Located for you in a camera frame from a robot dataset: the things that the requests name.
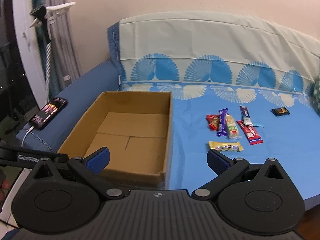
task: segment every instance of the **cardboard box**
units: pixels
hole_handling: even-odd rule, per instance
[[[100,174],[113,183],[149,188],[169,185],[172,156],[168,92],[104,92],[84,113],[59,153],[86,157],[108,147]]]

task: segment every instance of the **sofa backrest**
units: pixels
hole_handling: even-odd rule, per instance
[[[251,16],[176,11],[120,21],[123,81],[226,83],[306,92],[320,41]]]

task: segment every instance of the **blue armrest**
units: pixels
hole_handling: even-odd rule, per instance
[[[78,78],[57,95],[67,99],[68,105],[43,130],[33,130],[28,134],[23,147],[57,152],[98,95],[105,91],[118,90],[118,75],[116,67],[107,60]],[[29,128],[30,125],[26,124],[16,138],[22,141]]]

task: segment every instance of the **smartphone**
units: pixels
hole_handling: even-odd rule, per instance
[[[67,100],[54,98],[29,121],[37,130],[42,130],[66,105]]]

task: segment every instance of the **glass door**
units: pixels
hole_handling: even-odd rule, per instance
[[[15,135],[38,110],[19,54],[12,0],[0,0],[0,140],[15,144]]]

